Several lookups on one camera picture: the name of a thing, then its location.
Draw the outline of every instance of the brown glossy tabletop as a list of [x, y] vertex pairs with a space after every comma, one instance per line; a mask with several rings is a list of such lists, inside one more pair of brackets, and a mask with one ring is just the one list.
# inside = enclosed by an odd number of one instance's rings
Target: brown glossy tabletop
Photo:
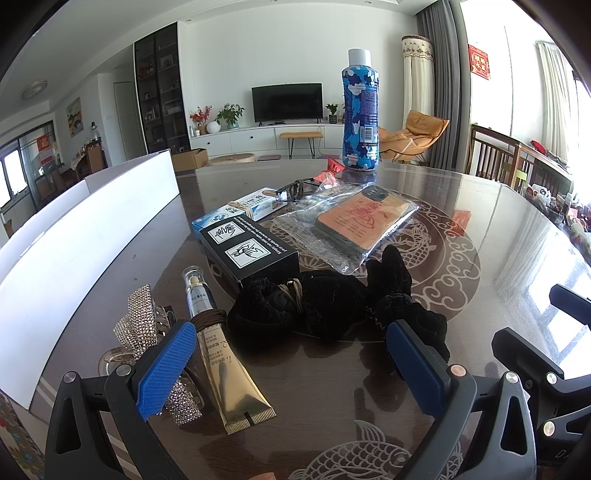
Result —
[[[66, 327], [32, 413], [49, 420], [66, 371], [98, 374], [103, 353], [118, 345], [112, 329], [136, 288], [150, 284], [157, 303], [172, 305], [178, 317], [187, 318], [181, 272], [201, 265], [218, 306], [230, 309], [232, 295], [202, 253], [190, 222], [249, 192], [279, 188], [324, 168], [326, 160], [272, 161], [208, 167], [179, 177], [180, 196], [121, 252]], [[506, 369], [495, 361], [491, 339], [510, 326], [567, 377], [591, 373], [591, 332], [548, 300], [555, 283], [587, 296], [590, 272], [568, 238], [539, 211], [506, 186], [477, 177], [389, 163], [381, 163], [375, 177], [420, 206], [391, 241], [413, 276], [414, 299], [448, 318], [450, 362], [499, 377]], [[272, 226], [267, 219], [262, 223]], [[300, 258], [303, 268], [325, 268], [309, 252], [303, 250]], [[393, 372], [379, 335], [367, 326], [354, 326], [334, 345], [293, 333], [258, 354], [237, 353], [277, 417], [230, 436], [215, 411], [183, 427], [167, 414], [152, 417], [152, 427], [190, 479], [248, 479], [268, 471], [278, 479], [346, 478], [359, 468], [363, 478], [381, 478], [399, 470], [431, 425]], [[202, 375], [199, 359], [190, 366]], [[112, 421], [106, 424], [117, 455], [133, 470]], [[470, 422], [460, 442], [464, 452], [474, 427]], [[370, 450], [381, 452], [381, 459], [362, 463], [363, 452]]]

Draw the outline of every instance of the black fabric bundle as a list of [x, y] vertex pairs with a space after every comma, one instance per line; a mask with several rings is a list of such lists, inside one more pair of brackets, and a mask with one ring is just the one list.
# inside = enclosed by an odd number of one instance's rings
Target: black fabric bundle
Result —
[[369, 260], [366, 266], [367, 287], [357, 278], [333, 270], [300, 273], [300, 313], [294, 294], [289, 296], [266, 278], [254, 280], [238, 294], [228, 314], [228, 329], [237, 341], [256, 349], [271, 345], [294, 329], [335, 342], [353, 323], [366, 319], [369, 307], [382, 330], [404, 319], [426, 345], [448, 361], [447, 320], [411, 300], [413, 279], [396, 247], [388, 245], [381, 262]]

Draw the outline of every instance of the white bottle cap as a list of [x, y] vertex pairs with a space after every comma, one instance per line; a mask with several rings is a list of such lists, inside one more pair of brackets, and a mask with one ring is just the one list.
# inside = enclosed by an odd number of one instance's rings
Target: white bottle cap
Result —
[[371, 67], [371, 54], [364, 48], [352, 48], [349, 50], [349, 66], [365, 65]]

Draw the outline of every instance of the television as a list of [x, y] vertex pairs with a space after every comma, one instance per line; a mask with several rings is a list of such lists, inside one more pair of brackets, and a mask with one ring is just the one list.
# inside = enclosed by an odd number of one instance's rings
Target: television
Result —
[[319, 119], [323, 114], [321, 83], [289, 83], [252, 89], [255, 122]]

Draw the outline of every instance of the vase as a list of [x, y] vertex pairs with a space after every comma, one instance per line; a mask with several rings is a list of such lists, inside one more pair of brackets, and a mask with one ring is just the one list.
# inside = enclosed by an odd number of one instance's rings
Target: vase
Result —
[[222, 126], [217, 122], [217, 120], [214, 120], [213, 122], [209, 122], [207, 124], [207, 131], [211, 134], [216, 134], [221, 129], [222, 129]]

